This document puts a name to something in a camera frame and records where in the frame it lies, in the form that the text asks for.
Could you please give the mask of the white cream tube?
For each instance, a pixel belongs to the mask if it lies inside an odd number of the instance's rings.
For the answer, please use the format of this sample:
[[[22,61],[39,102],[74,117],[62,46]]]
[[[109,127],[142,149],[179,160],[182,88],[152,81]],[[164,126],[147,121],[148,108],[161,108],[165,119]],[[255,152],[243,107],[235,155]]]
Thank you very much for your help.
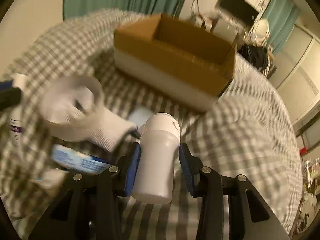
[[[12,133],[13,143],[17,148],[18,152],[22,151],[22,133],[23,133],[22,103],[23,103],[23,95],[24,95],[24,89],[27,83],[27,79],[28,79],[27,76],[20,73],[16,73],[12,83],[13,87],[18,88],[21,93],[20,102],[18,103],[17,106],[13,108],[9,118],[9,124],[10,124],[11,133]]]

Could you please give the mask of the white knitted sock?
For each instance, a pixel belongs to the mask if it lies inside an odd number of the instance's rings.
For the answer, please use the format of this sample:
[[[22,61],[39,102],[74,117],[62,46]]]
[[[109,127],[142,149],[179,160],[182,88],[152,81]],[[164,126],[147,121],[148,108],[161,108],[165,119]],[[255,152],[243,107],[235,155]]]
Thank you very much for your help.
[[[104,95],[85,86],[51,88],[44,94],[39,111],[52,136],[67,142],[89,140],[113,152],[128,134],[139,135],[137,126],[104,106]]]

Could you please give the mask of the blue tissue pack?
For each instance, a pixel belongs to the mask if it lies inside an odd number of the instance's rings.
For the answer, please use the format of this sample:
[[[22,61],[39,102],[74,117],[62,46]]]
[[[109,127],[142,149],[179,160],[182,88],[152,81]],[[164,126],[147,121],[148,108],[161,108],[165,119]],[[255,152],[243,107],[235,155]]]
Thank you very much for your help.
[[[66,169],[93,175],[100,174],[112,166],[104,159],[57,144],[53,147],[52,159]]]

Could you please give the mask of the white paper tape roll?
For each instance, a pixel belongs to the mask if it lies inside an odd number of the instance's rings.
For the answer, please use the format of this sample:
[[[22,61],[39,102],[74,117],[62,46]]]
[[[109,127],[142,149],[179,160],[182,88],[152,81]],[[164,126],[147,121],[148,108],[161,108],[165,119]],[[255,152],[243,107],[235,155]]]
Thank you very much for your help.
[[[73,75],[49,85],[40,100],[39,114],[50,134],[68,142],[86,140],[98,127],[104,93],[92,76]]]

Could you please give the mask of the checkered bed quilt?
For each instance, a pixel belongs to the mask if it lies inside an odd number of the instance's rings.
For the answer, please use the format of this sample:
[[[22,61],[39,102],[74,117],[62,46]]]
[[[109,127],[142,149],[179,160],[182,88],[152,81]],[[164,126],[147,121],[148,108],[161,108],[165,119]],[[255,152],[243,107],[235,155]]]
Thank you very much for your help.
[[[54,79],[73,74],[95,76],[106,106],[122,118],[138,106],[171,114],[191,153],[223,176],[244,174],[289,232],[302,195],[302,171],[295,132],[275,88],[237,56],[227,90],[207,113],[195,113],[117,70],[114,30],[141,18],[134,12],[104,9],[62,22],[43,33],[1,75],[2,81],[16,73],[28,78],[22,163],[12,143],[9,113],[1,113],[1,200],[19,236],[28,238],[52,200],[35,179],[52,168],[49,157],[59,140],[49,135],[38,103]]]

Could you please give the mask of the light blue earbuds case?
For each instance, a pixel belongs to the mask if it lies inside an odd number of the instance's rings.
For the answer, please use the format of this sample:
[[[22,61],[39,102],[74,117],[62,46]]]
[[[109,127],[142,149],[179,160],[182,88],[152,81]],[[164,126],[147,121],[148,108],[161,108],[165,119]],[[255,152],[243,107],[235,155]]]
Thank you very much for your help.
[[[155,113],[152,110],[144,106],[139,106],[129,114],[128,120],[140,128],[150,117],[154,115]]]

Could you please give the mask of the brown cardboard box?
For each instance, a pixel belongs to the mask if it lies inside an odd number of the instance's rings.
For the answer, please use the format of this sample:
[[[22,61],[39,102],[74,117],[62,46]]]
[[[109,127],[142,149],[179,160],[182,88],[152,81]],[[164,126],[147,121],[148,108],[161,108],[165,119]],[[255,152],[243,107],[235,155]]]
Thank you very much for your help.
[[[120,70],[201,113],[231,84],[236,52],[235,43],[166,14],[114,32]]]

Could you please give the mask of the black clothes pile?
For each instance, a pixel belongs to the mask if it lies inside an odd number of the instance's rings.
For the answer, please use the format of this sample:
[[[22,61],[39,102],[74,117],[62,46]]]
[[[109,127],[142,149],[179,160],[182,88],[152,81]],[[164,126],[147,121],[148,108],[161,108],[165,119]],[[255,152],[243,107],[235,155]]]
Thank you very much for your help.
[[[244,44],[238,53],[261,73],[268,67],[267,49],[262,46]]]

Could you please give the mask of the white sliding wardrobe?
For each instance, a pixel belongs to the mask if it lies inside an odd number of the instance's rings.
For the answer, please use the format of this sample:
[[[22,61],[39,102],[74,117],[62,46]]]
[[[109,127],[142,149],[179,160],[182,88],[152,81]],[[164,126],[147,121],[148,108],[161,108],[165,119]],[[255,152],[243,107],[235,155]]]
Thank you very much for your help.
[[[319,105],[319,39],[295,25],[274,65],[277,69],[270,83],[295,125]]]

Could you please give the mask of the white vanity mirror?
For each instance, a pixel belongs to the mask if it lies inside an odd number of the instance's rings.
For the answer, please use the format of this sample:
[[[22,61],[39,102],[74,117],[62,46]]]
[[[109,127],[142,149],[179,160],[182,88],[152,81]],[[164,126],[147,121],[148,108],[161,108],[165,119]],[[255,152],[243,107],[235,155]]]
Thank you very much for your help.
[[[258,44],[264,43],[270,35],[270,25],[267,19],[262,18],[253,25],[252,34]]]

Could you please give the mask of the green curtain by wardrobe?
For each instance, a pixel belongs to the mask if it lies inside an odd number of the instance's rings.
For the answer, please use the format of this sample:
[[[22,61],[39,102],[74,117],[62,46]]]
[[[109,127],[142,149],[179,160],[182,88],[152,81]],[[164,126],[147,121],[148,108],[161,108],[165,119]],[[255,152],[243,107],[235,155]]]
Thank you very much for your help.
[[[267,39],[267,45],[272,46],[274,56],[281,51],[298,16],[299,8],[293,0],[269,1],[261,18],[268,20],[270,35]]]

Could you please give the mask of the black wall television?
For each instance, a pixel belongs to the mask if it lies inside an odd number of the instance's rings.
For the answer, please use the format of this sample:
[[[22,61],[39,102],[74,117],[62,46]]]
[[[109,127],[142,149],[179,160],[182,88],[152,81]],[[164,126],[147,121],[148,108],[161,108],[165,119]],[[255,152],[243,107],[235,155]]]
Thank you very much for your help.
[[[259,15],[245,0],[221,0],[220,8],[231,13],[247,27],[251,27]]]

